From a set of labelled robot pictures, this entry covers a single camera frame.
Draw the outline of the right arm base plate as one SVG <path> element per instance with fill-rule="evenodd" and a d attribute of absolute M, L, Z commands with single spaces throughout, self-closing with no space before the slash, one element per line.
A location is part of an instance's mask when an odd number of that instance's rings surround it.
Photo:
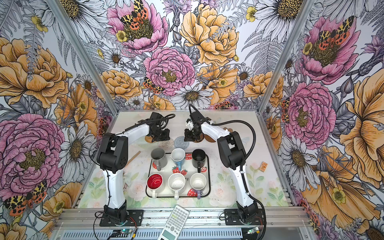
<path fill-rule="evenodd" d="M 243 213 L 239 209 L 225 209 L 224 221 L 227 226 L 240 226 L 240 225 L 255 225 L 261 226 L 265 224 L 264 215 L 262 210 L 254 213 Z"/>

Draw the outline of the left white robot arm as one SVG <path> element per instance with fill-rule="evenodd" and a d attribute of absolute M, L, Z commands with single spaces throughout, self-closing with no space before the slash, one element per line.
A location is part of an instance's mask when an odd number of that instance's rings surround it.
<path fill-rule="evenodd" d="M 123 190 L 123 169 L 128 164 L 129 145 L 145 136 L 152 138 L 153 142 L 168 141 L 170 130 L 166 126 L 175 116 L 153 112 L 148 119 L 140 120 L 120 133 L 104 134 L 96 154 L 107 191 L 101 224 L 122 226 L 129 219 Z"/>

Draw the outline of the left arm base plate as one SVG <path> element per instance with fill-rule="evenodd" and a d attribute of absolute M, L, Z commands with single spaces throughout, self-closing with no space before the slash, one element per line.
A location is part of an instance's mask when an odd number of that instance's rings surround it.
<path fill-rule="evenodd" d="M 142 225 L 143 210 L 127 210 L 119 213 L 103 213 L 100 227 L 139 227 Z"/>

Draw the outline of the white woven round coaster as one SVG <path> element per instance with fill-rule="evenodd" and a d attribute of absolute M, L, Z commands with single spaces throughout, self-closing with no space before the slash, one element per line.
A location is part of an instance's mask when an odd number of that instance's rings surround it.
<path fill-rule="evenodd" d="M 170 139 L 167 141 L 158 142 L 158 147 L 165 150 L 166 152 L 169 152 L 169 151 L 173 150 L 175 147 L 174 146 L 174 140 Z"/>

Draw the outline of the woven rattan round coaster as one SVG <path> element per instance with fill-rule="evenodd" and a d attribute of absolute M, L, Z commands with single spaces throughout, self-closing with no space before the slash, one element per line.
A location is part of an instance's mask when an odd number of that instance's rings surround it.
<path fill-rule="evenodd" d="M 152 136 L 145 136 L 145 141 L 147 143 L 155 143 L 156 140 Z"/>

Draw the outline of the blue grey fabric coaster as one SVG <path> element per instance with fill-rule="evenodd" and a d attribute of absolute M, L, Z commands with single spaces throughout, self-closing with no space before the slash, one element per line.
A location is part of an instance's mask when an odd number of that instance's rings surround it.
<path fill-rule="evenodd" d="M 185 142 L 185 137 L 183 137 L 183 136 L 177 137 L 174 140 L 174 147 L 175 148 L 181 148 L 181 149 L 185 150 L 189 147 L 189 145 L 190 145 L 190 143 Z"/>

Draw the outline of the brown round wooden coaster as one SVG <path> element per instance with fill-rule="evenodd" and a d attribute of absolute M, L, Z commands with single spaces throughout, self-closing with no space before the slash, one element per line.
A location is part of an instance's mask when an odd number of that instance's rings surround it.
<path fill-rule="evenodd" d="M 213 138 L 211 138 L 211 137 L 208 136 L 208 135 L 204 135 L 204 137 L 205 137 L 205 140 L 208 141 L 208 142 L 210 142 L 210 143 L 215 143 L 215 142 L 216 142 L 216 140 L 214 140 Z"/>

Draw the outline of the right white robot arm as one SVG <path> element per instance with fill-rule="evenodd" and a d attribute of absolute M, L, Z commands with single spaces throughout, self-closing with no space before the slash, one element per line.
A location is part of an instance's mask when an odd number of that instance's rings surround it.
<path fill-rule="evenodd" d="M 238 132 L 230 132 L 221 128 L 223 125 L 235 123 L 243 124 L 251 130 L 253 142 L 248 152 L 246 152 Z M 256 144 L 256 133 L 252 125 L 242 120 L 230 120 L 214 124 L 209 118 L 195 111 L 190 113 L 186 126 L 186 142 L 195 142 L 203 135 L 207 135 L 216 141 L 221 162 L 224 167 L 230 169 L 230 174 L 235 184 L 239 218 L 243 223 L 251 222 L 252 218 L 259 213 L 258 204 L 260 203 L 249 191 L 245 167 L 246 160 L 251 155 Z"/>

